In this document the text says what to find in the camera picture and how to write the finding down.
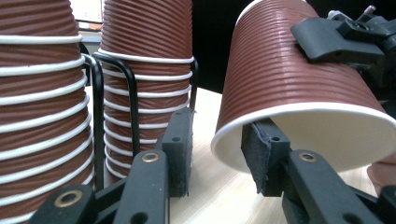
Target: dark background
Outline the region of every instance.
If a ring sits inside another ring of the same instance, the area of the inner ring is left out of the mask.
[[[199,64],[199,87],[222,93],[236,20],[251,0],[193,0],[193,55]],[[307,0],[320,17],[340,10],[352,19],[370,5],[375,15],[396,18],[396,0]]]

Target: stack of paper cups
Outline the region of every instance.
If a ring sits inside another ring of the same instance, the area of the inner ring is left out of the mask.
[[[106,1],[99,52],[135,73],[141,150],[153,149],[172,113],[189,104],[191,40],[191,0]],[[129,92],[120,70],[103,68],[106,168],[123,178],[133,159]]]
[[[68,1],[2,1],[1,223],[27,221],[66,185],[93,184],[80,40]]]

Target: wooden table surface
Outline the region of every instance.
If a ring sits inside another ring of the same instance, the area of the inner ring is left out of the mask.
[[[171,223],[287,223],[281,198],[256,193],[251,175],[222,164],[210,150],[221,94],[198,89],[193,122],[190,195],[170,200]],[[366,167],[341,173],[351,186],[375,195]]]

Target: brass screw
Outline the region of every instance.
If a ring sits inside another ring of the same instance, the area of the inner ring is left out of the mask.
[[[314,155],[312,155],[312,154],[310,154],[310,153],[307,153],[307,152],[302,152],[302,153],[300,153],[300,154],[299,154],[299,157],[300,157],[300,159],[303,160],[303,161],[309,161],[309,162],[315,162],[315,161],[317,161],[317,157],[316,157],[316,156],[314,156]]]
[[[79,189],[69,190],[56,198],[54,204],[57,207],[68,207],[77,203],[82,198],[82,191]]]
[[[153,161],[157,161],[160,158],[160,155],[158,155],[157,153],[154,152],[150,152],[148,154],[145,154],[142,157],[142,161],[144,162],[153,162]]]

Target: stacked cups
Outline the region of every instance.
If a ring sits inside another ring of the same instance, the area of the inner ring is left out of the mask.
[[[395,150],[396,122],[360,74],[344,64],[309,63],[298,48],[290,27],[316,16],[301,0],[254,1],[240,15],[211,144],[221,161],[248,171],[242,126],[261,119],[272,119],[292,149],[316,151],[336,171]]]
[[[189,103],[191,46],[191,0],[106,1],[99,52],[135,73],[141,150],[153,149],[172,113]],[[133,156],[128,87],[116,67],[103,72],[106,168],[124,178]]]
[[[0,3],[0,222],[55,190],[92,184],[92,132],[68,1]]]

